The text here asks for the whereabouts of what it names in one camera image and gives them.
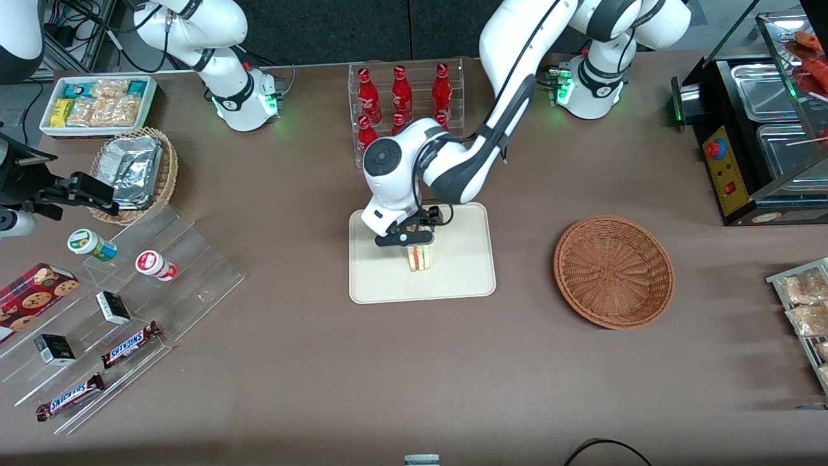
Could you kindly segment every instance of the wicker basket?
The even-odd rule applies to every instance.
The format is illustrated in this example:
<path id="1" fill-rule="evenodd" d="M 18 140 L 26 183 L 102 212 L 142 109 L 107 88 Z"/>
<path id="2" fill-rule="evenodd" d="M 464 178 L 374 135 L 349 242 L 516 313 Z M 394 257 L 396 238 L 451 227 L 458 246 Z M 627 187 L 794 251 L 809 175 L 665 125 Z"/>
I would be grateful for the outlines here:
<path id="1" fill-rule="evenodd" d="M 575 223 L 558 241 L 552 263 L 566 301 L 606 328 L 647 326 L 672 299 L 667 252 L 641 226 L 621 217 Z"/>
<path id="2" fill-rule="evenodd" d="M 172 198 L 172 193 L 176 189 L 176 176 L 178 176 L 178 156 L 176 155 L 176 148 L 172 147 L 170 139 L 164 133 L 154 128 L 141 128 L 129 133 L 119 134 L 116 138 L 137 138 L 139 136 L 152 136 L 161 141 L 164 146 L 164 152 L 161 155 L 161 166 L 158 169 L 158 178 L 156 180 L 155 193 L 152 197 L 152 204 L 156 205 L 158 202 L 167 202 Z M 104 148 L 98 151 L 98 156 L 92 162 L 92 170 L 89 172 L 94 176 L 98 171 L 98 164 L 101 161 L 101 155 L 104 153 Z M 116 223 L 118 225 L 129 225 L 133 223 L 139 216 L 147 210 L 142 211 L 120 211 L 117 216 L 110 216 L 97 209 L 90 209 L 92 215 L 100 221 L 107 223 Z"/>

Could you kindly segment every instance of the small black box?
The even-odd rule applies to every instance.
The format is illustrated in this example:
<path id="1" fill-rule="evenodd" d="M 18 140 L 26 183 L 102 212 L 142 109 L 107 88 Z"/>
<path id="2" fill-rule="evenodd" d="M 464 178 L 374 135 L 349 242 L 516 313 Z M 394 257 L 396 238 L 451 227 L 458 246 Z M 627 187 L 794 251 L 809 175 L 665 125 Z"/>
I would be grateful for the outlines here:
<path id="1" fill-rule="evenodd" d="M 117 325 L 129 323 L 129 312 L 120 296 L 109 291 L 102 291 L 95 296 L 95 299 L 98 300 L 98 307 L 107 321 Z"/>
<path id="2" fill-rule="evenodd" d="M 60 335 L 43 333 L 35 338 L 35 346 L 43 362 L 52 366 L 68 366 L 75 362 L 75 355 L 66 338 Z"/>

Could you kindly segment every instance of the coca-cola bottle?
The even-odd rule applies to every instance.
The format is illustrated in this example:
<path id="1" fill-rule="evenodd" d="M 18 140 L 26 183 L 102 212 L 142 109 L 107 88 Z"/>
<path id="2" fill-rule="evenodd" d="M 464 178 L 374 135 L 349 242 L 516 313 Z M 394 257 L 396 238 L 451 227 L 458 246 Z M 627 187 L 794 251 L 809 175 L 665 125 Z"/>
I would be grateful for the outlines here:
<path id="1" fill-rule="evenodd" d="M 371 128 L 371 121 L 367 115 L 360 115 L 357 121 L 359 122 L 359 133 L 357 133 L 359 148 L 362 153 L 365 153 L 365 149 L 377 140 L 377 132 Z"/>
<path id="2" fill-rule="evenodd" d="M 403 114 L 394 114 L 394 126 L 391 127 L 391 135 L 396 136 L 406 125 L 406 117 Z"/>
<path id="3" fill-rule="evenodd" d="M 445 117 L 445 114 L 437 114 L 437 116 L 434 117 L 434 119 L 437 120 L 437 123 L 439 123 L 444 130 L 451 133 L 451 130 L 449 129 L 449 119 Z"/>
<path id="4" fill-rule="evenodd" d="M 406 79 L 406 67 L 394 66 L 394 85 L 391 86 L 394 96 L 394 111 L 405 117 L 406 123 L 414 119 L 414 95 L 412 85 Z"/>
<path id="5" fill-rule="evenodd" d="M 431 87 L 431 99 L 434 102 L 434 116 L 445 114 L 445 119 L 451 119 L 451 81 L 449 66 L 445 63 L 437 65 L 437 79 Z"/>
<path id="6" fill-rule="evenodd" d="M 379 108 L 379 92 L 377 86 L 371 82 L 371 73 L 368 68 L 357 71 L 359 77 L 359 105 L 368 116 L 371 126 L 377 126 L 383 121 L 383 111 Z"/>

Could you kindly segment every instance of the teal package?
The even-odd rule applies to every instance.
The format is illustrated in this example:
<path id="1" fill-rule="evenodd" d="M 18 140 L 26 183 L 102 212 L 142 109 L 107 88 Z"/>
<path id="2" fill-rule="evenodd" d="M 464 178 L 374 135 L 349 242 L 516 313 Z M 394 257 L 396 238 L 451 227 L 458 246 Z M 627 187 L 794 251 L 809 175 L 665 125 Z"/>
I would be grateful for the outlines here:
<path id="1" fill-rule="evenodd" d="M 144 90 L 147 88 L 146 81 L 133 81 L 129 85 L 129 94 L 132 95 L 144 95 Z"/>
<path id="2" fill-rule="evenodd" d="M 77 83 L 66 85 L 63 92 L 64 99 L 77 99 L 78 97 L 92 97 L 92 88 L 95 83 Z"/>

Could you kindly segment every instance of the red emergency stop button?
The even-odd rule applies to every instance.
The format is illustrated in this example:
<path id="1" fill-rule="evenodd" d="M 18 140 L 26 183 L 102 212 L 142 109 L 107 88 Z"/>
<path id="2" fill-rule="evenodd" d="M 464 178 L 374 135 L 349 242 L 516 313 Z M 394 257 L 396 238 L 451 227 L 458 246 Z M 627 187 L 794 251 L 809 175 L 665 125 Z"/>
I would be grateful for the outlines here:
<path id="1" fill-rule="evenodd" d="M 716 138 L 705 145 L 705 155 L 713 160 L 721 160 L 727 153 L 727 143 L 722 138 Z"/>

